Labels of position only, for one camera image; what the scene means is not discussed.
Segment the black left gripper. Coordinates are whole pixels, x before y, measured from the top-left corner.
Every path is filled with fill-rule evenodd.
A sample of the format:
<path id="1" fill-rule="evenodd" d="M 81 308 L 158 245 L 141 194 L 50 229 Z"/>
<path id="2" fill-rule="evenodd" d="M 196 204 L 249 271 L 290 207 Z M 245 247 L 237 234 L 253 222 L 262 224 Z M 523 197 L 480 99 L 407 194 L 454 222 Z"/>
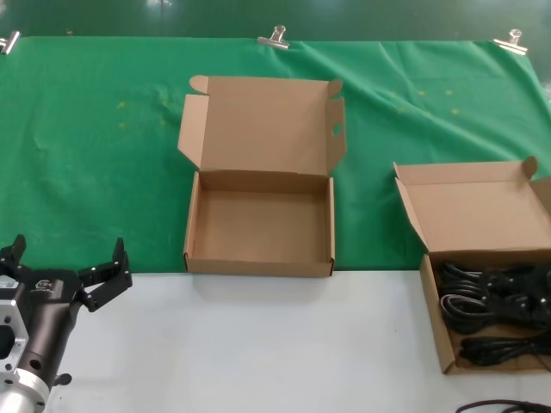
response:
<path id="1" fill-rule="evenodd" d="M 132 272 L 122 237 L 115 243 L 110 262 L 78 272 L 26 267 L 21 264 L 26 248 L 22 234 L 1 248 L 1 275 L 17 276 L 24 285 L 28 343 L 18 367 L 51 388 L 76 325 L 80 301 L 89 312 L 99 310 L 133 285 Z"/>

